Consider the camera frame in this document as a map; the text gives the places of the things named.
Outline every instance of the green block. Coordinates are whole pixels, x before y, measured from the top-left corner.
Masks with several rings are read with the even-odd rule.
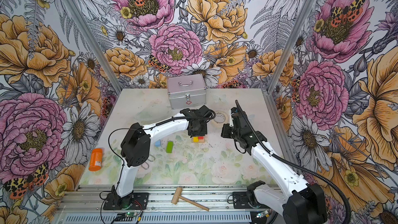
[[[173,151],[173,142],[167,142],[166,153],[171,153]]]

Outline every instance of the case handle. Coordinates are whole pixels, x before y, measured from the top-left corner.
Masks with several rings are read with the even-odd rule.
[[[189,81],[189,84],[187,84],[187,85],[183,85],[181,82],[179,82],[178,84],[182,87],[188,87],[188,86],[192,85],[192,83],[193,83],[193,81]]]

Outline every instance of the metal post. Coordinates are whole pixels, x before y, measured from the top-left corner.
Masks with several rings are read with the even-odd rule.
[[[299,37],[301,28],[304,24],[304,21],[307,20],[308,13],[310,12],[315,1],[316,0],[305,0],[303,7],[300,9],[299,13],[297,14],[295,24],[293,25],[290,35],[287,38],[285,47],[283,48],[281,59],[279,60],[278,64],[276,65],[275,72],[273,73],[271,81],[268,84],[267,92],[269,94],[272,93],[272,90],[276,86],[276,82],[278,82],[279,77],[281,76],[283,67],[285,66],[287,60],[289,59],[289,55],[292,51],[293,45],[295,44],[297,38]]]
[[[62,2],[66,6],[67,10],[70,12],[73,21],[76,23],[77,27],[82,32],[84,38],[86,39],[86,42],[92,49],[94,55],[99,60],[99,63],[101,64],[104,72],[108,76],[109,81],[111,82],[113,88],[115,88],[116,93],[120,94],[120,92],[122,91],[122,86],[117,80],[117,77],[115,76],[111,66],[109,65],[109,62],[105,58],[105,55],[100,45],[98,44],[97,40],[94,38],[94,34],[91,31],[90,27],[88,26],[82,11],[77,7],[78,3],[75,0],[62,0]]]

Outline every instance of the roll of masking tape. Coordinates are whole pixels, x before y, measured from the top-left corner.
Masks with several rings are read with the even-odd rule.
[[[222,128],[224,124],[229,123],[229,116],[223,111],[214,111],[216,117],[210,121],[210,124],[216,128]]]

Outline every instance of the floral tabletop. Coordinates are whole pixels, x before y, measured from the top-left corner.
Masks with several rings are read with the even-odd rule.
[[[139,168],[134,184],[246,185],[258,180],[275,184],[266,169],[253,157],[247,153],[239,153],[231,139],[220,136],[222,125],[228,121],[226,113],[235,106],[234,101],[237,99],[253,127],[261,131],[275,151],[282,155],[261,90],[242,90],[208,89],[206,106],[214,110],[217,117],[207,125],[205,142],[192,143],[187,132],[181,131],[162,139],[160,147],[151,145],[150,154],[156,159],[154,162],[147,161],[149,169]],[[112,153],[107,144],[108,136],[114,129],[128,128],[135,122],[153,123],[159,121],[158,118],[168,118],[179,111],[180,109],[170,109],[166,89],[124,89],[96,146],[103,149],[102,168],[97,172],[90,172],[86,167],[80,185],[111,185],[117,182],[121,160]],[[112,148],[117,153],[121,151],[120,143],[126,133],[127,130],[120,130],[111,136]],[[166,153],[168,141],[174,143],[172,153]]]

